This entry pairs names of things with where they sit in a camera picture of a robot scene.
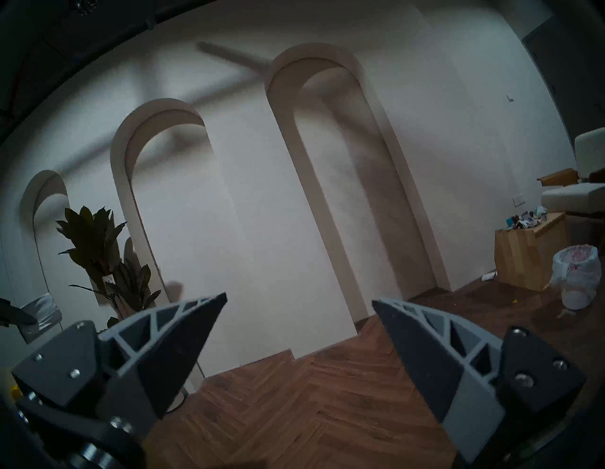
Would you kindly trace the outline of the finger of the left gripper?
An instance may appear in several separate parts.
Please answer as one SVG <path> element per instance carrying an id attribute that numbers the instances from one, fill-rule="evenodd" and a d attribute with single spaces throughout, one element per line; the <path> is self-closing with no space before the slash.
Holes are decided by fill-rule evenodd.
<path id="1" fill-rule="evenodd" d="M 37 319 L 35 319 L 35 317 L 29 315 L 27 312 L 24 312 L 20 308 L 12 306 L 9 300 L 1 298 L 0 303 L 1 326 L 8 327 L 9 325 L 15 325 L 18 327 L 22 327 L 38 325 L 38 321 Z"/>

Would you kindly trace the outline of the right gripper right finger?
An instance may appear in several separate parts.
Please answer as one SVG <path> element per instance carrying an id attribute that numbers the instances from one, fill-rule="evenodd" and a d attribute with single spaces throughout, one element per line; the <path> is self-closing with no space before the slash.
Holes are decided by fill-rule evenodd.
<path id="1" fill-rule="evenodd" d="M 372 307 L 458 465 L 510 465 L 525 443 L 563 419 L 586 382 L 525 327 L 511 325 L 500 339 L 430 307 L 389 299 Z"/>

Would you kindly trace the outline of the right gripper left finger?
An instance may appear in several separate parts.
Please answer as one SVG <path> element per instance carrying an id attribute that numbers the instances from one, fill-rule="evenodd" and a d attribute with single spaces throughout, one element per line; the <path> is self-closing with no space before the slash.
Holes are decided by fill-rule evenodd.
<path id="1" fill-rule="evenodd" d="M 27 419 L 88 441 L 145 437 L 192 372 L 225 292 L 143 310 L 98 332 L 77 322 L 12 370 Z"/>

